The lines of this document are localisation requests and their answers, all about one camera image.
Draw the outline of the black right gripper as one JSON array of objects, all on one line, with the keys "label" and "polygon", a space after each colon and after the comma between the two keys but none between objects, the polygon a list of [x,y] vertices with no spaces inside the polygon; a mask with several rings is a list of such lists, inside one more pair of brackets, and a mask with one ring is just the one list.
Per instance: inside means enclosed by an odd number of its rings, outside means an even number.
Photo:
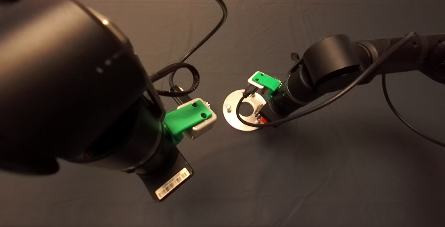
[{"label": "black right gripper", "polygon": [[279,121],[281,119],[287,118],[289,113],[285,111],[281,111],[274,105],[274,101],[270,99],[266,102],[266,104],[261,108],[261,124],[274,124],[274,121]]}]

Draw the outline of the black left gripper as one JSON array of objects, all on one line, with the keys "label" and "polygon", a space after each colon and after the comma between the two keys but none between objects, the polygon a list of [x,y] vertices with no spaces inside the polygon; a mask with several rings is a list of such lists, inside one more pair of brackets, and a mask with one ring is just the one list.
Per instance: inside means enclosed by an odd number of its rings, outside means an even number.
[{"label": "black left gripper", "polygon": [[188,182],[194,170],[178,150],[173,150],[172,158],[165,165],[148,174],[138,174],[149,195],[155,202],[163,202],[177,189]]}]

